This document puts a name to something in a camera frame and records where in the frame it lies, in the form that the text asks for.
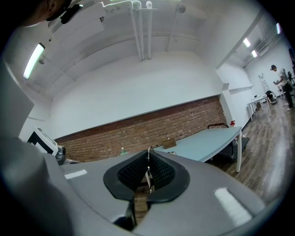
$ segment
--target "wooden floor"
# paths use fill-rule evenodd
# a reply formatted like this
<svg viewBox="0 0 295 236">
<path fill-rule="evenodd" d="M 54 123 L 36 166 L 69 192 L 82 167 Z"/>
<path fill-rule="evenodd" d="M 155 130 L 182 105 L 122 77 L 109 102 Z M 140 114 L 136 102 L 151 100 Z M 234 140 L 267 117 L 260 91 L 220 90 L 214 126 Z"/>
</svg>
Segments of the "wooden floor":
<svg viewBox="0 0 295 236">
<path fill-rule="evenodd" d="M 242 132 L 250 141 L 242 154 L 239 173 L 236 163 L 219 159 L 207 162 L 252 189 L 266 204 L 284 195 L 295 169 L 295 108 L 288 112 L 283 105 L 280 99 L 271 105 L 271 117 L 267 109 L 258 110 Z M 148 210 L 145 204 L 148 193 L 144 187 L 136 191 L 138 223 Z"/>
</svg>

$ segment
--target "gray machine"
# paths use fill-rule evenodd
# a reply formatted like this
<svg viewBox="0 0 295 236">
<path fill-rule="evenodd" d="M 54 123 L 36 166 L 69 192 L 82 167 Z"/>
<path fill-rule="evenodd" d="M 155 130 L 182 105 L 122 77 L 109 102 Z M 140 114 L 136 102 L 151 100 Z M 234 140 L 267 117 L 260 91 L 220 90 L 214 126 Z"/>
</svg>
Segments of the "gray machine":
<svg viewBox="0 0 295 236">
<path fill-rule="evenodd" d="M 53 155 L 18 139 L 1 143 L 7 187 L 52 235 L 247 235 L 272 210 L 220 169 L 169 153 L 58 165 Z M 156 190 L 137 225 L 134 190 L 148 166 Z"/>
</svg>

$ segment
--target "shirt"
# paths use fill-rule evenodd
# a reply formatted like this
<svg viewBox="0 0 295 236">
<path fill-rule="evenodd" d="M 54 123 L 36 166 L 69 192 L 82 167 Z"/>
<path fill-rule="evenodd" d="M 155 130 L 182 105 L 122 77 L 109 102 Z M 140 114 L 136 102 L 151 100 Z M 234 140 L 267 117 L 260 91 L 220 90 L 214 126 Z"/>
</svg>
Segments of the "shirt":
<svg viewBox="0 0 295 236">
<path fill-rule="evenodd" d="M 286 74 L 285 74 L 284 70 L 279 69 L 279 70 L 277 70 L 277 72 L 278 72 L 278 75 L 279 75 L 280 79 L 281 79 L 281 77 L 283 77 L 282 86 L 285 86 L 288 83 L 288 81 L 287 81 L 287 77 L 286 77 Z"/>
</svg>

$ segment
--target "ceiling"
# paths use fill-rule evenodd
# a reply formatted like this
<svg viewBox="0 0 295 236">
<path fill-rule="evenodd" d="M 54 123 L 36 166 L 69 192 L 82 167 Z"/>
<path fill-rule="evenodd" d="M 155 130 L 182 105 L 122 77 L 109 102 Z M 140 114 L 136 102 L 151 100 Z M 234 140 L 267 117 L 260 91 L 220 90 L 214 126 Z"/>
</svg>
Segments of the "ceiling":
<svg viewBox="0 0 295 236">
<path fill-rule="evenodd" d="M 247 39 L 251 43 L 250 47 L 246 47 L 242 43 L 239 48 L 232 54 L 230 57 L 231 61 L 238 63 L 239 65 L 245 67 L 253 59 L 251 52 L 253 50 L 259 51 L 262 47 L 263 50 L 258 55 L 262 56 L 267 46 L 273 46 L 274 43 L 278 40 L 276 20 L 271 16 L 270 13 L 264 12 L 260 21 L 247 36 Z"/>
<path fill-rule="evenodd" d="M 199 37 L 204 34 L 202 26 L 206 21 L 216 22 L 232 0 L 152 0 L 152 52 L 166 51 L 171 29 L 173 27 L 177 4 L 183 4 L 186 11 L 178 13 L 173 40 L 169 47 L 172 51 L 192 51 L 198 46 Z M 130 13 L 128 9 L 118 14 L 107 14 L 103 22 L 95 9 L 100 0 L 73 1 L 84 5 L 71 22 L 61 25 L 56 22 L 44 22 L 30 28 L 20 28 L 14 32 L 6 47 L 4 56 L 16 78 L 24 86 L 33 89 L 42 96 L 52 100 L 62 89 L 75 82 L 83 74 L 115 60 L 137 55 L 136 43 Z M 114 1 L 103 0 L 104 5 Z M 146 1 L 141 1 L 145 8 Z M 93 25 L 81 27 L 83 33 L 72 30 L 73 25 L 80 24 L 85 18 L 91 19 Z M 214 30 L 211 24 L 206 32 Z M 267 19 L 260 23 L 256 33 L 249 36 L 250 41 L 258 42 L 268 32 Z M 145 52 L 147 51 L 147 16 L 143 13 L 143 31 Z M 41 63 L 36 63 L 30 78 L 23 78 L 26 64 L 36 45 L 45 46 Z M 236 56 L 245 59 L 248 51 L 241 47 Z"/>
</svg>

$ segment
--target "table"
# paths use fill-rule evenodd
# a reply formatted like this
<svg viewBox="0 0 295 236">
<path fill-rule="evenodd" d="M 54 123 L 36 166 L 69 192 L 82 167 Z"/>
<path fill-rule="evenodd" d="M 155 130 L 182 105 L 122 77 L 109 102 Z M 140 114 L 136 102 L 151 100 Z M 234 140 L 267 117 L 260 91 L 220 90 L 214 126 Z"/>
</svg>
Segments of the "table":
<svg viewBox="0 0 295 236">
<path fill-rule="evenodd" d="M 162 152 L 176 152 L 178 156 L 201 162 L 208 161 L 224 149 L 238 136 L 238 157 L 236 172 L 240 172 L 242 159 L 242 132 L 241 127 L 206 129 L 176 141 L 176 146 L 164 149 L 163 146 L 154 150 Z"/>
<path fill-rule="evenodd" d="M 264 96 L 260 96 L 260 97 L 257 97 L 257 98 L 255 98 L 255 99 L 253 99 L 253 100 L 251 100 L 251 102 L 249 102 L 248 104 L 247 104 L 247 106 L 248 106 L 248 109 L 249 109 L 249 112 L 250 112 L 250 116 L 251 116 L 251 121 L 253 121 L 253 114 L 254 114 L 254 109 L 253 109 L 253 104 L 254 103 L 257 103 L 257 102 L 260 102 L 260 104 L 261 104 L 261 108 L 262 108 L 262 110 L 263 110 L 263 105 L 262 105 L 262 103 L 261 103 L 261 101 L 262 100 L 266 100 L 266 102 L 267 102 L 267 107 L 268 107 L 268 111 L 269 111 L 269 113 L 270 113 L 270 117 L 271 117 L 271 109 L 270 109 L 270 107 L 269 107 L 269 103 L 268 103 L 268 99 L 267 99 L 267 95 L 265 94 Z"/>
</svg>

